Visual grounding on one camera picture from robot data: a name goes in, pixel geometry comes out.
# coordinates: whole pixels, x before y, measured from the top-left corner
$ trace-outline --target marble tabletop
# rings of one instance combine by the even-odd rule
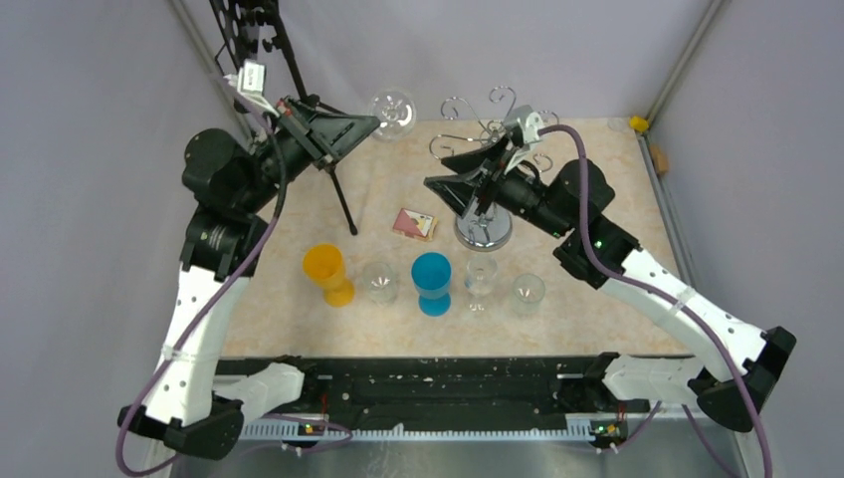
[[[607,127],[606,119],[564,119],[580,131],[589,158],[615,189],[604,211],[666,269],[676,272],[671,248],[632,130]],[[224,357],[517,357],[629,354],[682,354],[685,348],[623,303],[572,279],[551,251],[560,240],[515,219],[513,237],[493,252],[499,263],[498,288],[490,309],[468,307],[462,271],[472,251],[458,243],[454,214],[422,185],[426,176],[449,174],[428,152],[437,133],[477,135],[474,121],[420,121],[395,143],[367,139],[337,168],[360,230],[348,232],[327,174],[313,168],[288,189],[279,226],[261,255],[258,270],[235,308]],[[559,168],[576,158],[574,145],[562,133],[552,134],[537,149],[551,156],[554,168],[542,174],[551,181]],[[261,212],[269,219],[272,203]],[[391,231],[401,207],[433,214],[440,220],[429,243]],[[354,301],[343,308],[327,305],[321,290],[302,271],[302,259],[315,244],[328,242],[342,251],[349,277],[357,285]],[[445,254],[455,278],[453,304],[443,317],[423,315],[410,279],[413,260],[427,251]],[[395,304],[369,302],[359,274],[372,261],[387,262],[399,275]],[[513,279],[534,273],[546,285],[538,313],[514,316],[507,307]]]

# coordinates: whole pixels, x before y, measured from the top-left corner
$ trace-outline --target yellow cup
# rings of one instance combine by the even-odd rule
[[[354,285],[345,277],[342,253],[332,244],[313,246],[302,260],[302,270],[322,288],[322,297],[334,307],[354,299]]]

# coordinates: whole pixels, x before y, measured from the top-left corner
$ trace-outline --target wall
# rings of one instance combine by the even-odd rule
[[[235,127],[165,2],[38,3],[0,15],[0,474],[115,476],[194,207],[184,144]]]
[[[206,0],[189,5],[209,44],[222,45]],[[487,100],[509,85],[520,102],[567,118],[644,115],[707,0],[323,0],[280,2],[309,93],[364,112],[382,87],[409,92],[420,118],[439,118],[448,97],[482,118],[507,111]],[[281,52],[271,98],[296,93]]]
[[[797,335],[762,417],[790,476],[840,475],[844,4],[725,10],[656,125],[700,289]]]

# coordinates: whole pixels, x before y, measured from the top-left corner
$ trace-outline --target black tripod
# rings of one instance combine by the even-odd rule
[[[268,53],[273,50],[282,51],[300,101],[312,108],[321,108],[337,115],[345,115],[344,112],[323,103],[319,95],[308,95],[277,1],[229,0],[225,2],[224,0],[209,0],[209,2],[212,10],[214,10],[214,17],[217,19],[217,26],[220,27],[220,34],[223,36],[224,42],[215,56],[220,72],[223,69],[220,67],[219,56],[224,50],[228,51],[232,63],[240,69],[245,59],[258,54],[259,27],[270,25],[276,30],[276,35],[272,41],[263,40],[262,45]],[[239,109],[237,102],[235,102],[235,106],[239,112],[244,113]],[[351,218],[348,204],[345,202],[345,196],[337,179],[336,163],[327,165],[324,170],[331,178],[334,190],[337,191],[340,206],[342,206],[343,214],[345,214],[345,219],[348,222],[348,231],[352,236],[356,236],[357,226],[354,225],[354,220]]]

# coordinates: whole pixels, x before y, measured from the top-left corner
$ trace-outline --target blue cup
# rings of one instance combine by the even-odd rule
[[[426,252],[413,261],[410,277],[419,293],[419,309],[426,316],[439,317],[451,307],[448,293],[451,264],[438,252]]]

